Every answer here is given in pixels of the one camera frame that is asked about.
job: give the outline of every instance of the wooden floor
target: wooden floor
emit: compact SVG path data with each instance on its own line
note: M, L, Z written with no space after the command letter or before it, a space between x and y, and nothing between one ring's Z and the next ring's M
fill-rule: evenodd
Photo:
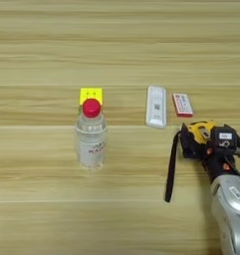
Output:
M168 127L144 125L147 84L163 84ZM102 86L106 163L76 161L81 86ZM178 157L182 122L240 133L240 0L0 1L0 255L219 255L208 178Z

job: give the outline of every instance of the black strap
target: black strap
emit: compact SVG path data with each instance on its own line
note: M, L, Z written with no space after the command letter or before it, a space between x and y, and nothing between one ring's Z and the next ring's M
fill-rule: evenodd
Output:
M171 156L170 156L170 162L169 162L169 167L168 167L167 183L166 183L166 190L165 190L165 196L164 196L164 200L166 202L170 202L170 200L171 200L179 134L180 134L180 131L175 135L175 137L173 139L172 147L171 147Z

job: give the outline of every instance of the yellow and black tool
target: yellow and black tool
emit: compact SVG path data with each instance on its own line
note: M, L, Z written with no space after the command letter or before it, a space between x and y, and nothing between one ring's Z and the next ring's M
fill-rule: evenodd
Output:
M228 125L215 122L183 124L173 139L165 190L171 199L178 139L185 158L201 161L211 182L212 212L221 232L224 255L240 255L240 171L234 155L240 156L240 136Z

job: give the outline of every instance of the bottle neck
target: bottle neck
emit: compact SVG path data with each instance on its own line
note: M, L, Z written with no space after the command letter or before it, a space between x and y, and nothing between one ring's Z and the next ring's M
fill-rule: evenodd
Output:
M83 121L86 122L86 123L95 124L95 123L97 123L97 122L99 122L101 120L102 114L99 113L98 116L93 117L93 118L89 118L89 117L85 116L84 113L82 113L82 118L83 118Z

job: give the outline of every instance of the yellow box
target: yellow box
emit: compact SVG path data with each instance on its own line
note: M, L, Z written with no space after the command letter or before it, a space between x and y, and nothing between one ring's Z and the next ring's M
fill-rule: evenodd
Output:
M81 88L80 91L80 106L87 99L96 99L103 105L103 89L102 88Z

